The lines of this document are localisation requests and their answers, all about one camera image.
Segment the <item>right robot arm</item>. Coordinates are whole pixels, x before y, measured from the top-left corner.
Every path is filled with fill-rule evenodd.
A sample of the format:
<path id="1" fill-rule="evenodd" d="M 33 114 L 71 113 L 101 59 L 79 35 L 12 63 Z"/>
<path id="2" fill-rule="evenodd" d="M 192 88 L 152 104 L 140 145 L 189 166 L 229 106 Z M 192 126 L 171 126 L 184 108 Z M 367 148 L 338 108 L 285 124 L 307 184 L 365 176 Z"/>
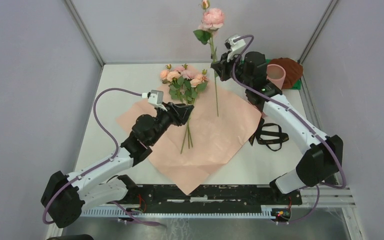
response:
<path id="1" fill-rule="evenodd" d="M 270 182 L 269 199 L 282 204 L 289 193 L 314 187 L 338 173 L 342 166 L 343 141 L 338 135 L 328 136 L 312 125 L 288 101 L 273 82 L 267 79 L 265 55 L 251 51 L 244 60 L 224 53 L 210 67 L 221 81 L 235 80 L 245 88 L 247 100 L 282 127 L 302 153 L 294 170 Z"/>

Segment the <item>green cloth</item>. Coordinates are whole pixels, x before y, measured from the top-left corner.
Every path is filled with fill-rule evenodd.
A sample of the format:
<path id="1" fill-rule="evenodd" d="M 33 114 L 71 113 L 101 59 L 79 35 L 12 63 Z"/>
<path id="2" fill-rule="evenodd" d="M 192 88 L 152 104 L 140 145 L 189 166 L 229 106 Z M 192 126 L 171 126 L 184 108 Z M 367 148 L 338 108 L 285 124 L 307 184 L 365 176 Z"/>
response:
<path id="1" fill-rule="evenodd" d="M 291 58 L 268 59 L 256 65 L 253 61 L 240 60 L 235 66 L 238 80 L 255 90 L 262 90 L 268 83 L 282 91 L 299 90 L 303 71 L 303 66 Z"/>

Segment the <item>brown cloth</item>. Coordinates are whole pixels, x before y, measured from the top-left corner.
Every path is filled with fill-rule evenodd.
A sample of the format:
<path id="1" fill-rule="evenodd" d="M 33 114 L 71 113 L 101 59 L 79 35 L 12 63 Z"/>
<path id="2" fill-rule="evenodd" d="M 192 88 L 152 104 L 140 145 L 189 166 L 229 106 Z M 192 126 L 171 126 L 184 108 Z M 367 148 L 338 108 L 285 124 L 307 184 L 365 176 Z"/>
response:
<path id="1" fill-rule="evenodd" d="M 301 88 L 300 78 L 303 75 L 303 67 L 299 63 L 290 58 L 276 58 L 272 59 L 269 64 L 280 65 L 285 69 L 286 77 L 281 90 L 299 90 Z"/>

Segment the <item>aluminium rail frame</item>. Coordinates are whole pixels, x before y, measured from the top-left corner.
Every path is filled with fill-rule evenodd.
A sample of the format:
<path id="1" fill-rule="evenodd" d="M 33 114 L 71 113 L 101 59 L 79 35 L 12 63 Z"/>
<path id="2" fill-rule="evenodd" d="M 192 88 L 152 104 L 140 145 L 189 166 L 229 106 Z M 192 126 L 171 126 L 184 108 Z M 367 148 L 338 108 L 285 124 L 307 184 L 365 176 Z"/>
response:
<path id="1" fill-rule="evenodd" d="M 319 207 L 340 208 L 354 206 L 349 188 L 333 189 L 326 186 L 309 187 L 293 191 L 286 196 L 276 196 L 267 185 L 200 185 L 185 194 L 177 186 L 168 184 L 143 184 L 130 188 L 126 195 L 115 199 L 123 206 L 142 206 L 147 213 L 159 205 L 175 203 L 235 203 L 248 206 L 309 206 L 319 200 Z"/>

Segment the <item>black ribbon gold lettering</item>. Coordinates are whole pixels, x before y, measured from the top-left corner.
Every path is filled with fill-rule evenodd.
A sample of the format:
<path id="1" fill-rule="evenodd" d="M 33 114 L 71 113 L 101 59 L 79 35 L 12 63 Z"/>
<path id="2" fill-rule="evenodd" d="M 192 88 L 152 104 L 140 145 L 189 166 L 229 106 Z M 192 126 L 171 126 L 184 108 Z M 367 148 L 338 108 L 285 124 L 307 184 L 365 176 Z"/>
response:
<path id="1" fill-rule="evenodd" d="M 257 143 L 266 146 L 272 152 L 277 152 L 283 147 L 283 143 L 289 140 L 289 135 L 283 131 L 279 124 L 265 123 L 265 120 L 261 118 L 257 129 L 248 139 L 248 142 L 251 146 Z"/>

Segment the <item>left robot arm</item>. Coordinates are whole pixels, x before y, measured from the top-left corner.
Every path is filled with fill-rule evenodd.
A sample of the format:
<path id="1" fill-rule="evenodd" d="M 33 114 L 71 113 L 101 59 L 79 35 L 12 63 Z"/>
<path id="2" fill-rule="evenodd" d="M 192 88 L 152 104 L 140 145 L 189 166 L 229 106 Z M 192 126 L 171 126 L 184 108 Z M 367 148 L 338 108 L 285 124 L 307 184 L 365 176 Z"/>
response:
<path id="1" fill-rule="evenodd" d="M 118 200 L 133 203 L 137 198 L 134 187 L 104 181 L 144 161 L 168 128 L 185 125 L 194 109 L 193 105 L 184 103 L 162 105 L 155 109 L 156 116 L 140 115 L 129 136 L 109 156 L 80 171 L 53 173 L 40 200 L 44 207 L 43 222 L 62 229 L 74 223 L 84 211 L 101 204 Z"/>

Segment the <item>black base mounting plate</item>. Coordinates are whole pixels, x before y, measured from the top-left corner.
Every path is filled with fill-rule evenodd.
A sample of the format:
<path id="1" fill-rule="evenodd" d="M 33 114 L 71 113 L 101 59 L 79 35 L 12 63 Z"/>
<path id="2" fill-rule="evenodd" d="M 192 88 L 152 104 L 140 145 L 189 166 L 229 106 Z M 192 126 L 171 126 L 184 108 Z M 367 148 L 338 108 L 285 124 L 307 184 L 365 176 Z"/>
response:
<path id="1" fill-rule="evenodd" d="M 139 206 L 146 214 L 254 214 L 261 213 L 262 206 L 292 207 L 303 201 L 297 190 L 276 196 L 267 185 L 199 185 L 185 194 L 175 185 L 143 184 L 117 203 Z"/>

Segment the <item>pink flower stem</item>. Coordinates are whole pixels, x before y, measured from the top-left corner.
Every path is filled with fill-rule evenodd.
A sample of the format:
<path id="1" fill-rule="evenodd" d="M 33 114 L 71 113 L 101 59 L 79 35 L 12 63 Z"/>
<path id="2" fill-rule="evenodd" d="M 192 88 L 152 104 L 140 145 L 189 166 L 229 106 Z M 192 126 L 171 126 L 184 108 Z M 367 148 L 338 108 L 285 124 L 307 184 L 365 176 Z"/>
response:
<path id="1" fill-rule="evenodd" d="M 172 85 L 176 92 L 175 96 L 176 99 L 179 100 L 181 103 L 193 106 L 195 104 L 195 98 L 193 97 L 193 88 L 191 81 L 193 80 L 196 74 L 192 71 L 191 67 L 188 67 L 187 64 L 184 64 L 181 67 L 182 68 L 178 67 L 176 70 L 174 70 L 175 73 L 179 74 L 179 77 L 174 77 L 172 82 Z M 186 129 L 184 132 L 180 149 L 181 154 L 183 153 L 186 145 L 188 149 L 194 147 L 191 136 L 190 119 L 188 119 L 185 126 Z"/>
<path id="2" fill-rule="evenodd" d="M 215 38 L 219 29 L 224 26 L 225 14 L 220 8 L 211 7 L 209 0 L 202 0 L 199 6 L 203 11 L 202 18 L 193 34 L 201 44 L 209 45 L 211 62 L 215 63 L 218 60 Z"/>

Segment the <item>peach flower stem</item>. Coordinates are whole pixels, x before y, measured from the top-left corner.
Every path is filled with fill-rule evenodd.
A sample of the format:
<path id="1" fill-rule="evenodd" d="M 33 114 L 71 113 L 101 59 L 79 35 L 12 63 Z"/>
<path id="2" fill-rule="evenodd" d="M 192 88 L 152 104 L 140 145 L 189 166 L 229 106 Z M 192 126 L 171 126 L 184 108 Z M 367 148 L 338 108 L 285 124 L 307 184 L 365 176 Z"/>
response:
<path id="1" fill-rule="evenodd" d="M 199 72 L 198 70 L 193 70 L 192 67 L 189 67 L 182 73 L 182 75 L 185 79 L 185 100 L 188 105 L 194 106 L 200 93 L 207 87 L 207 70 L 203 69 Z"/>
<path id="2" fill-rule="evenodd" d="M 188 90 L 186 79 L 182 75 L 187 66 L 187 64 L 183 64 L 173 67 L 171 64 L 167 64 L 159 75 L 161 82 L 168 86 L 168 93 L 171 99 L 186 105 L 191 104 L 186 95 Z"/>

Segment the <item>pink flower bouquet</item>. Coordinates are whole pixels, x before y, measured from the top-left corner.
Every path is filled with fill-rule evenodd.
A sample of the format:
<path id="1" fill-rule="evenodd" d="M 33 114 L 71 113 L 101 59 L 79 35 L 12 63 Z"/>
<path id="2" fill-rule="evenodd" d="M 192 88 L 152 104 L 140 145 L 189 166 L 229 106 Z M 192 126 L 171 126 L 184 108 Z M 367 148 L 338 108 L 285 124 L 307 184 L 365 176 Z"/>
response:
<path id="1" fill-rule="evenodd" d="M 125 171 L 138 184 L 174 184 L 189 194 L 201 184 L 265 184 L 258 174 L 257 154 L 249 138 L 261 113 L 237 94 L 214 84 L 198 95 L 189 129 L 192 147 L 184 139 L 185 126 L 171 126 L 153 146 L 147 160 Z"/>

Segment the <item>pink cylindrical vase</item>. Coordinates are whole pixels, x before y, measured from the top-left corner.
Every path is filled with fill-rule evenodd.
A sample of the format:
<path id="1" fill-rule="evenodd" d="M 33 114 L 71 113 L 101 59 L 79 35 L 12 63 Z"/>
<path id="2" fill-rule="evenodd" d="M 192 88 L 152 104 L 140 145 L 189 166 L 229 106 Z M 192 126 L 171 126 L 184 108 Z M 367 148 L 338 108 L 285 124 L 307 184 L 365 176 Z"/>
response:
<path id="1" fill-rule="evenodd" d="M 286 71 L 278 64 L 268 64 L 266 78 L 281 90 L 285 82 Z"/>

